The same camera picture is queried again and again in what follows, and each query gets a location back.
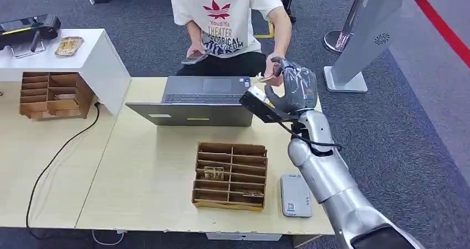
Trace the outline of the person's left hand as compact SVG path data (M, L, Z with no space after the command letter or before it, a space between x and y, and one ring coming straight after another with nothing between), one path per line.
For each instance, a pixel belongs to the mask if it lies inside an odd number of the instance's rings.
M269 56L267 56L266 69L264 72L264 77L265 77L264 82L269 85L279 87L283 83L283 77L281 75L278 77L274 76L274 72L277 70L278 63L273 62L272 61L273 58L284 59L285 55L282 53L273 52Z

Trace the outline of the person's right hand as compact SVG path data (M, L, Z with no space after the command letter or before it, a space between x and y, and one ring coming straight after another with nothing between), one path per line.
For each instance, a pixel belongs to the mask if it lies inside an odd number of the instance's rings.
M189 59L197 59L206 56L207 52L205 51L204 47L202 46L201 42L193 42L187 51L187 58Z

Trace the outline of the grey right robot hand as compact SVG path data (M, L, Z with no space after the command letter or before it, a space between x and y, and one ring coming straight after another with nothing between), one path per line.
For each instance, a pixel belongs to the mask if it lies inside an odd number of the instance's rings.
M316 75L310 69L283 59L273 57L275 66L273 75L268 79L283 78L284 95L278 96L269 84L264 91L270 103L279 111L290 115L301 115L304 111L313 110L318 100Z

